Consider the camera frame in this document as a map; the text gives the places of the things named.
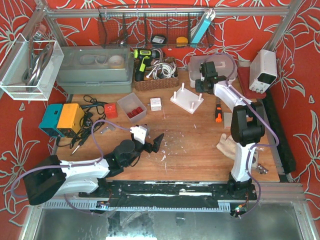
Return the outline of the translucent box with orange label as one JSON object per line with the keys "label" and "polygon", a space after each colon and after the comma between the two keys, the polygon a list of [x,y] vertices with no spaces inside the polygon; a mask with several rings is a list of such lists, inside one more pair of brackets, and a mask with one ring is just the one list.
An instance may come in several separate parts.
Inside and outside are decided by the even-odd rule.
{"label": "translucent box with orange label", "polygon": [[230,129],[232,124],[232,116],[231,112],[224,112],[223,113],[223,125],[225,129]]}

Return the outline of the clear acrylic hanging box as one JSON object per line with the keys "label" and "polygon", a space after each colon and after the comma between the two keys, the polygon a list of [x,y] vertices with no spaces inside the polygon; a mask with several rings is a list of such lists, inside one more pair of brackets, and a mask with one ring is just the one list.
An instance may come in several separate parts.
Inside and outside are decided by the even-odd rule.
{"label": "clear acrylic hanging box", "polygon": [[15,101],[48,101],[64,53],[56,40],[19,34],[0,66],[0,88]]}

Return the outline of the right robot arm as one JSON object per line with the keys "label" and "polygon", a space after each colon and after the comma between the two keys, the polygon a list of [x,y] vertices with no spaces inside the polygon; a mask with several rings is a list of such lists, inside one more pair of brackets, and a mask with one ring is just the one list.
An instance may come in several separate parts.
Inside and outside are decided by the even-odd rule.
{"label": "right robot arm", "polygon": [[239,198],[253,189],[251,167],[257,148],[255,144],[265,135],[263,107],[261,103],[245,98],[224,75],[219,76],[214,62],[203,62],[199,71],[201,79],[195,81],[196,92],[215,95],[232,110],[230,134],[236,147],[226,192]]}

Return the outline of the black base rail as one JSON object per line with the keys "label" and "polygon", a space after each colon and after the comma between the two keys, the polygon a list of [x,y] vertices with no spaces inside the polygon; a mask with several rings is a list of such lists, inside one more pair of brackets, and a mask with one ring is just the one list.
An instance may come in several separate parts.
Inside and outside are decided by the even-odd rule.
{"label": "black base rail", "polygon": [[232,192],[226,182],[199,181],[128,181],[99,180],[92,193],[80,192],[82,198],[120,198],[124,195],[146,197],[212,197],[215,200],[256,200],[255,186]]}

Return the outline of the white cube power socket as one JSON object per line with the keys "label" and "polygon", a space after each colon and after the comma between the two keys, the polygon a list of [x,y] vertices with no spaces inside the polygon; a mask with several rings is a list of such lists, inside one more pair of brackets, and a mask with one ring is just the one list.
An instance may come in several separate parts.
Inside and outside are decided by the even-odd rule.
{"label": "white cube power socket", "polygon": [[162,101],[160,97],[154,97],[150,99],[150,109],[152,112],[162,110]]}

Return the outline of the beige work glove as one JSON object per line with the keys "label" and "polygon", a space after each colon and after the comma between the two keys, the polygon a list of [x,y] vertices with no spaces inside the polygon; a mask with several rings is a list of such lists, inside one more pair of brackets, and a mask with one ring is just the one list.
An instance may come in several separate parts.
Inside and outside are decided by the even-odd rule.
{"label": "beige work glove", "polygon": [[235,160],[236,157],[236,142],[233,140],[232,136],[227,136],[223,133],[220,137],[216,148],[222,152],[227,158]]}

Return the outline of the yellow tape measure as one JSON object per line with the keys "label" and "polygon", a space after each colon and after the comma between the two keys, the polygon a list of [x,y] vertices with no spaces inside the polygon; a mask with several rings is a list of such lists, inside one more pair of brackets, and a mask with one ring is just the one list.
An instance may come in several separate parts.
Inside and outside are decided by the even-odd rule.
{"label": "yellow tape measure", "polygon": [[184,48],[188,46],[188,38],[184,36],[179,36],[176,38],[176,47],[177,48]]}

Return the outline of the white peg board fixture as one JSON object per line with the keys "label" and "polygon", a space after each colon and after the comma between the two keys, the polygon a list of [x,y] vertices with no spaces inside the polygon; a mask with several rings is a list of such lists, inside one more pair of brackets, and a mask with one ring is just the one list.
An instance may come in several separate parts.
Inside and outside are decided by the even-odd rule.
{"label": "white peg board fixture", "polygon": [[184,109],[190,114],[194,114],[197,108],[202,104],[204,99],[202,98],[202,93],[199,95],[191,92],[185,88],[185,83],[181,84],[181,87],[173,93],[170,101],[180,108]]}

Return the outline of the woven wicker basket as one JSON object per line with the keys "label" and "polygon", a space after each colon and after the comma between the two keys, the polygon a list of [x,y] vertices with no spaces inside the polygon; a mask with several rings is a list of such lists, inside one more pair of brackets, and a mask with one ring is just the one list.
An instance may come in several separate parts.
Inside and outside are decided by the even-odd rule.
{"label": "woven wicker basket", "polygon": [[151,91],[177,87],[179,85],[178,70],[175,70],[174,77],[171,78],[136,81],[133,76],[132,82],[137,91]]}

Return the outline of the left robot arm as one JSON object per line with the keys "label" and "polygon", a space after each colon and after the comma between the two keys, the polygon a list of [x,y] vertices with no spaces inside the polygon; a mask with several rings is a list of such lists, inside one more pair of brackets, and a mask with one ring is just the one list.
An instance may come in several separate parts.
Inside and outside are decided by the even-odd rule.
{"label": "left robot arm", "polygon": [[125,139],[112,152],[91,160],[65,161],[51,155],[23,177],[28,201],[36,206],[54,196],[72,193],[90,195],[102,187],[101,179],[117,176],[126,167],[134,167],[142,152],[157,153],[163,138],[162,133],[152,143],[141,143],[134,137]]}

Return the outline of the green cordless drill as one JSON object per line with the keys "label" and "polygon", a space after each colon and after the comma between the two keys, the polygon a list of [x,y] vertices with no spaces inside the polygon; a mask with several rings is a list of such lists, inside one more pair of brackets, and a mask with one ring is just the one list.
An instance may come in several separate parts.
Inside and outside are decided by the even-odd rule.
{"label": "green cordless drill", "polygon": [[133,57],[138,60],[138,65],[135,68],[134,78],[136,82],[144,80],[145,71],[147,67],[151,66],[151,62],[154,59],[159,60],[162,54],[160,48],[145,49],[136,48],[133,51]]}

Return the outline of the red cube block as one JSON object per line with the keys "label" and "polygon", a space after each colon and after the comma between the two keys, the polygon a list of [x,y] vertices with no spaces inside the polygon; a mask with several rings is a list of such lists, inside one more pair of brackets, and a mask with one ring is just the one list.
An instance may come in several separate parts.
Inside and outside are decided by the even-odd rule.
{"label": "red cube block", "polygon": [[104,105],[104,113],[107,119],[115,119],[118,117],[118,110],[116,103],[107,103]]}

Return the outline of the grey plastic tape container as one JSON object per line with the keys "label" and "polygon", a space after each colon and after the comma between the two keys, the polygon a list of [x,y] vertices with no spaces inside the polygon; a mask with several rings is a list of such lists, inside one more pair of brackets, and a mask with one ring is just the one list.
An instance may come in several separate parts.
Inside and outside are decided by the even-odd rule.
{"label": "grey plastic tape container", "polygon": [[56,83],[68,94],[132,92],[134,58],[128,47],[64,46]]}

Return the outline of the orange black screwdriver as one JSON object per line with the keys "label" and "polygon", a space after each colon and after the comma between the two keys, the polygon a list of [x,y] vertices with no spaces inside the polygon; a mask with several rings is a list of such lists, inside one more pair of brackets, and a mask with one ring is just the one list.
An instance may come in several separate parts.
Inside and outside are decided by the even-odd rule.
{"label": "orange black screwdriver", "polygon": [[216,105],[215,105],[215,122],[216,123],[221,123],[223,121],[223,112],[222,112],[220,101],[221,100],[217,97]]}

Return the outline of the small metal bracket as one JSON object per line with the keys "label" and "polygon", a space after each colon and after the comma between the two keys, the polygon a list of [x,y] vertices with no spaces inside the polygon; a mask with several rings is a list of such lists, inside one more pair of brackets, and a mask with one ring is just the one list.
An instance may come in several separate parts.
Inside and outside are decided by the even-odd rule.
{"label": "small metal bracket", "polygon": [[108,124],[106,127],[104,127],[100,133],[104,134],[107,131],[114,131],[116,128],[112,124]]}

